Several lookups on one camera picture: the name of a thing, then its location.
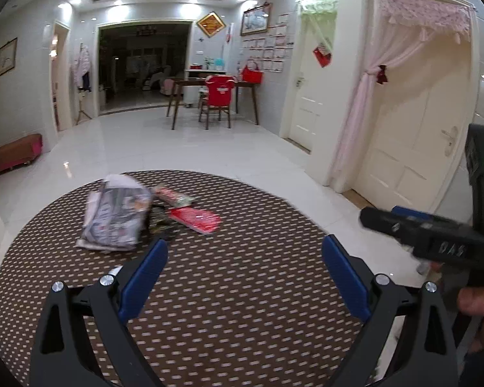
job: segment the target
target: blue gripper pad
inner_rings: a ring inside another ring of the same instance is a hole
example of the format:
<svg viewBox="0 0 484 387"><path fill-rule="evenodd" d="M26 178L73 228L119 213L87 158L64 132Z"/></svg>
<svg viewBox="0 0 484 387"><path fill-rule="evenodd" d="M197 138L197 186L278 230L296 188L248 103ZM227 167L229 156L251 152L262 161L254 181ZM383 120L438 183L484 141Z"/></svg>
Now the blue gripper pad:
<svg viewBox="0 0 484 387"><path fill-rule="evenodd" d="M422 213L421 211L416 211L415 209L404 208L402 206L396 205L393 209L391 209L392 213L401 215L402 217L416 217L422 220L429 220L432 218L432 215L429 213Z"/></svg>
<svg viewBox="0 0 484 387"><path fill-rule="evenodd" d="M147 254L138 269L125 285L120 296L118 317L122 324L131 318L138 317L152 288L165 268L168 250L162 239Z"/></svg>
<svg viewBox="0 0 484 387"><path fill-rule="evenodd" d="M323 260L349 312L365 323L371 317L368 291L339 248L337 239L324 238Z"/></svg>

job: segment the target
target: red bow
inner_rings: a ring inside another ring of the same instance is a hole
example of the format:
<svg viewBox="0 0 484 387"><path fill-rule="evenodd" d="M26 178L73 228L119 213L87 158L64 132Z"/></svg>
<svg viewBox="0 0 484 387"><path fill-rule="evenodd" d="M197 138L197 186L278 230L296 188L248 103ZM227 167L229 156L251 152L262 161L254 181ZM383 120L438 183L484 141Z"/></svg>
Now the red bow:
<svg viewBox="0 0 484 387"><path fill-rule="evenodd" d="M380 67L380 71L376 75L376 82L378 84L388 83L389 80L387 79L387 76L386 76L386 66L379 65L379 67Z"/></svg>

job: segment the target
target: pink curtain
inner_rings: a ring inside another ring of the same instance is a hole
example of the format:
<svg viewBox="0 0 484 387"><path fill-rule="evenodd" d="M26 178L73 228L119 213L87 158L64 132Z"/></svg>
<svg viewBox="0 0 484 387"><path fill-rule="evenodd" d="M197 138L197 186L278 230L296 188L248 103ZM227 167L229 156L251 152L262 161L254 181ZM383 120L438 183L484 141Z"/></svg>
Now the pink curtain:
<svg viewBox="0 0 484 387"><path fill-rule="evenodd" d="M364 57L364 73L355 92L346 124L339 142L332 176L339 179L333 185L346 190L345 183L354 173L356 148L359 145L364 119L372 105L377 82L383 81L383 71L401 66L414 56L437 33L470 38L469 8L434 0L374 0L373 35Z"/></svg>

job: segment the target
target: white tile floor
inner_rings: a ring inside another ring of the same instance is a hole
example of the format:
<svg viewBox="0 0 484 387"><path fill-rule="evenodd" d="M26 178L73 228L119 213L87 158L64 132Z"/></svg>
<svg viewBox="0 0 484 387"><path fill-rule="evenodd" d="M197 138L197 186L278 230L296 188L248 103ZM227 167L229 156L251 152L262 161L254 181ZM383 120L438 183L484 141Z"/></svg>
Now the white tile floor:
<svg viewBox="0 0 484 387"><path fill-rule="evenodd" d="M165 108L100 116L61 134L55 148L33 165L0 176L0 215L8 235L2 258L19 230L43 207L108 173L195 170L239 179L288 200L374 273L398 284L420 286L418 261L393 239L360 227L359 210L343 196L313 181L308 154L252 123L226 117L197 122L196 109L180 109L176 130Z"/></svg>

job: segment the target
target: polka dot tablecloth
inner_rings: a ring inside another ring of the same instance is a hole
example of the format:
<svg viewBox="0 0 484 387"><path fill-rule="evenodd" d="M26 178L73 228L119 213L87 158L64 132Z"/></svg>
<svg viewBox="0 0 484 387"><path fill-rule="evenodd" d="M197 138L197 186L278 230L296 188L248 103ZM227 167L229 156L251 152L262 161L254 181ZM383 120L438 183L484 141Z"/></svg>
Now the polka dot tablecloth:
<svg viewBox="0 0 484 387"><path fill-rule="evenodd" d="M129 332L166 386L322 386L361 325L325 269L325 233L285 200L224 177L189 171L130 173L197 198L222 224L212 236L184 226ZM54 281L89 285L143 250L74 247L83 224L82 186L37 214L0 268L0 355L28 384L37 320ZM120 383L92 318L104 376Z"/></svg>

